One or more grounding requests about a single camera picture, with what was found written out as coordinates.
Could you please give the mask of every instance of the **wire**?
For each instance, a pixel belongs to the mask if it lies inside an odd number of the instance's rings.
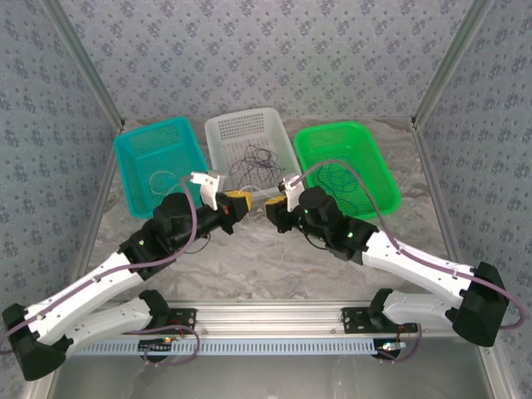
[[[189,240],[186,242],[186,244],[175,254],[172,254],[169,257],[155,260],[153,262],[145,262],[142,264],[123,264],[121,266],[116,266],[115,268],[110,268],[109,270],[106,270],[105,272],[102,272],[100,274],[97,274],[94,276],[94,278],[85,281],[84,283],[81,283],[77,287],[75,287],[72,291],[69,293],[66,293],[62,297],[58,298],[56,301],[50,303],[47,307],[45,307],[42,311],[37,312],[35,315],[31,316],[30,318],[24,320],[23,322],[17,324],[14,327],[9,328],[1,337],[0,337],[0,348],[2,347],[3,343],[14,333],[19,331],[22,328],[25,328],[27,325],[37,321],[38,319],[42,319],[46,316],[47,313],[51,312],[54,308],[59,306],[60,304],[64,303],[67,299],[72,298],[74,295],[79,293],[80,291],[84,290],[88,286],[92,285],[96,281],[100,281],[102,278],[108,276],[109,274],[113,274],[116,272],[120,272],[121,270],[137,270],[139,268],[155,268],[157,266],[161,266],[163,264],[167,264],[169,262],[174,262],[179,256],[185,253],[185,251],[189,248],[190,245],[195,240],[196,233],[198,232],[198,215],[196,214],[196,208],[194,205],[194,200],[192,199],[192,194],[190,193],[189,188],[186,185],[186,181],[192,179],[191,175],[183,176],[180,179],[180,184],[183,187],[183,191],[185,192],[186,199],[189,201],[190,206],[190,213],[192,215],[192,229],[190,232]],[[0,355],[7,355],[12,353],[11,350],[8,351],[2,351],[0,350]]]
[[[505,289],[503,289],[503,288],[501,288],[501,287],[499,287],[499,286],[497,286],[497,285],[495,285],[493,283],[490,283],[489,281],[485,281],[482,278],[478,278],[476,276],[470,276],[469,274],[465,274],[465,273],[462,273],[462,272],[455,272],[454,270],[451,270],[451,269],[448,269],[448,268],[444,268],[444,267],[442,267],[442,266],[440,266],[438,264],[433,264],[432,262],[429,262],[427,260],[418,258],[416,255],[411,254],[410,252],[408,252],[405,249],[403,249],[399,245],[399,243],[396,241],[396,239],[393,237],[392,232],[388,228],[388,225],[387,225],[386,221],[384,220],[384,217],[382,216],[381,211],[379,210],[377,202],[372,197],[372,195],[369,192],[369,190],[367,189],[366,185],[364,184],[364,182],[362,181],[362,179],[360,178],[358,173],[349,164],[347,164],[346,162],[344,162],[342,160],[323,160],[322,162],[318,162],[316,165],[312,166],[309,170],[307,170],[305,173],[303,173],[301,175],[301,177],[296,179],[292,183],[292,186],[295,186],[297,183],[300,183],[301,181],[303,181],[303,179],[305,179],[308,176],[308,174],[312,173],[314,170],[316,170],[320,166],[323,166],[325,164],[332,164],[332,163],[343,165],[345,168],[347,168],[347,170],[349,170],[351,172],[351,174],[353,176],[355,176],[355,179],[358,180],[359,185],[362,187],[362,189],[366,193],[367,198],[370,200],[370,202],[373,205],[373,208],[374,208],[375,212],[377,213],[377,217],[381,221],[382,230],[384,230],[386,236],[390,240],[390,243],[393,245],[393,247],[398,252],[400,252],[401,254],[405,255],[407,258],[413,260],[414,262],[422,264],[423,266],[427,266],[428,268],[433,268],[434,270],[438,270],[439,272],[442,272],[442,273],[447,273],[447,274],[451,274],[453,276],[466,278],[466,279],[472,281],[473,283],[484,285],[485,287],[491,288],[494,291],[496,291],[497,293],[505,296],[511,302],[513,302],[514,305],[519,309],[520,317],[519,317],[519,320],[517,322],[515,322],[513,324],[510,324],[510,325],[507,325],[507,326],[501,326],[500,329],[501,330],[513,330],[513,329],[519,328],[519,327],[521,327],[523,325],[523,323],[525,322],[525,319],[526,319],[525,307],[520,303],[519,299],[513,293],[509,293]]]
[[[161,193],[159,191],[155,191],[155,190],[153,190],[153,184],[151,183],[151,181],[153,180],[153,178],[155,176],[161,175],[161,174],[172,175],[174,177],[174,179],[177,180],[177,175],[174,172],[170,172],[169,170],[157,170],[156,172],[153,173],[153,175],[150,176],[150,190],[155,195],[168,195],[169,193],[174,191],[175,187],[180,185],[180,182],[178,181],[176,184],[172,185],[165,193]]]
[[[264,191],[262,191],[262,190],[261,190],[259,187],[257,187],[256,185],[245,185],[243,188],[241,188],[241,189],[239,190],[239,194],[240,194],[242,191],[246,190],[246,189],[256,189],[259,193],[262,193],[262,195],[264,195],[266,198],[270,198],[270,199],[273,198],[271,195],[266,194]]]
[[[410,331],[408,331],[408,328],[406,328],[404,324],[400,324],[398,328],[399,328],[399,331],[397,332],[396,342],[401,341],[401,330],[403,329],[408,334],[408,339],[406,340],[406,345],[408,345],[410,343]]]
[[[402,357],[401,359],[395,359],[394,356],[392,356],[390,353],[385,352],[385,351],[377,350],[377,352],[380,355],[383,355],[384,357],[388,357],[388,360],[390,360],[390,362],[392,363],[403,363],[403,362],[406,362],[407,360],[412,359],[419,352],[422,338],[423,338],[423,330],[421,330],[421,325],[418,324],[417,325],[417,341],[416,341],[415,347],[412,349],[412,352],[408,353],[406,356]]]
[[[277,163],[277,160],[278,156],[273,151],[249,144],[244,150],[244,158],[237,160],[229,168],[229,176],[235,175],[237,178],[241,174],[237,187],[240,187],[246,178],[250,185],[252,174],[258,181],[272,186],[284,172],[284,168]]]
[[[197,251],[194,251],[194,252],[185,252],[185,254],[193,255],[193,254],[197,254],[198,252],[203,251],[205,249],[205,247],[207,245],[209,245],[209,243],[210,243],[210,232],[208,232],[207,235],[208,235],[207,242],[205,244],[203,244],[203,247],[201,247],[200,249],[198,249]]]
[[[325,247],[318,247],[315,243],[313,243],[310,238],[308,237],[308,234],[303,234],[305,236],[305,239],[307,239],[308,243],[311,244],[314,248],[321,249],[322,251],[327,250]]]
[[[157,362],[157,363],[156,362],[150,362],[150,360],[148,360],[148,352],[150,351],[151,348],[156,347],[158,345],[157,343],[152,343],[152,344],[148,345],[148,347],[144,351],[144,355],[142,356],[142,358],[145,360],[146,364],[151,363],[155,367],[159,367],[159,366],[161,366],[161,367],[173,367],[173,366],[182,366],[183,364],[192,362],[194,359],[196,359],[196,357],[198,356],[198,352],[200,351],[200,344],[201,344],[200,336],[198,335],[198,333],[196,331],[194,331],[194,329],[192,329],[192,328],[190,328],[188,326],[184,326],[183,324],[172,324],[170,326],[150,328],[150,329],[147,329],[147,330],[129,331],[128,334],[160,333],[161,331],[168,331],[171,328],[175,328],[175,329],[179,329],[179,330],[185,330],[185,331],[188,331],[189,333],[191,333],[192,335],[195,336],[195,338],[196,338],[196,346],[195,346],[194,351],[192,352],[192,354],[190,356],[188,356],[187,358],[183,359],[183,360],[178,360],[177,362]]]

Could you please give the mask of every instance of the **teal basket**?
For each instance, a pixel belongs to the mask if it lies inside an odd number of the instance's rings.
[[[145,126],[115,138],[116,160],[133,217],[148,219],[179,181],[190,172],[205,172],[207,162],[189,121],[184,117]],[[200,186],[189,184],[196,206]]]

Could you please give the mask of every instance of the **plastic basket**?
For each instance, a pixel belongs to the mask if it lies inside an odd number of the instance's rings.
[[[275,196],[278,195],[277,184],[284,175],[301,174],[283,122],[273,108],[209,119],[205,122],[205,134],[213,169],[229,175],[225,190],[253,185]],[[265,198],[257,190],[248,191],[254,200]]]
[[[340,122],[309,127],[296,135],[295,147],[303,170],[322,160],[347,162],[358,172],[383,214],[392,213],[401,204],[401,193],[364,125]],[[364,190],[343,166],[324,165],[311,173],[307,182],[310,187],[321,186],[334,197],[344,214],[358,219],[377,217]]]
[[[179,180],[207,163],[186,118],[155,123],[115,138],[115,152],[131,215],[146,219],[171,192],[183,192]],[[200,187],[189,185],[195,204]]]

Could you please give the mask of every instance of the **marble floor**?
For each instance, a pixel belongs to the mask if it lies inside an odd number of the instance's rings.
[[[377,142],[402,195],[400,208],[386,216],[392,232],[407,244],[446,258],[436,212],[421,162],[404,120],[358,120]],[[205,158],[209,160],[204,121],[191,121]],[[285,119],[291,140],[306,126],[330,123],[324,119]],[[126,128],[135,128],[128,122]],[[115,173],[101,219],[89,268],[116,251],[118,244],[138,230],[143,220],[131,217],[121,178]],[[204,244],[194,243],[190,252]],[[419,291],[397,276],[335,259],[327,251],[313,249],[298,232],[278,234],[260,208],[254,208],[231,236],[212,233],[207,247],[186,254],[141,286],[125,293],[137,295],[158,289],[166,299],[371,299],[379,288]]]

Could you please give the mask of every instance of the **wall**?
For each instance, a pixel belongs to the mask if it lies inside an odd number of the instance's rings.
[[[115,132],[38,0],[0,2],[0,308],[63,288]],[[14,356],[0,397],[18,397]]]
[[[532,397],[532,5],[495,0],[422,131],[465,259],[528,309],[500,338]]]
[[[125,118],[411,116],[470,0],[61,0]]]

